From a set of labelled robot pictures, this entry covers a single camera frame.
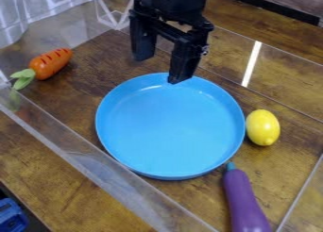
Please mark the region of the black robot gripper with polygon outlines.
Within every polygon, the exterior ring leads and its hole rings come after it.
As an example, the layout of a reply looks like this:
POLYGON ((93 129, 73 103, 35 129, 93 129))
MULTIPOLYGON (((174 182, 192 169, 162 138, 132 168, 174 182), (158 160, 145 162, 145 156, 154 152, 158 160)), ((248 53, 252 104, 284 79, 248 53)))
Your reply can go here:
POLYGON ((134 0, 130 10, 130 41, 136 61, 156 54, 157 35, 174 42, 168 82, 189 79, 203 55, 213 24, 204 17, 205 0, 134 0))

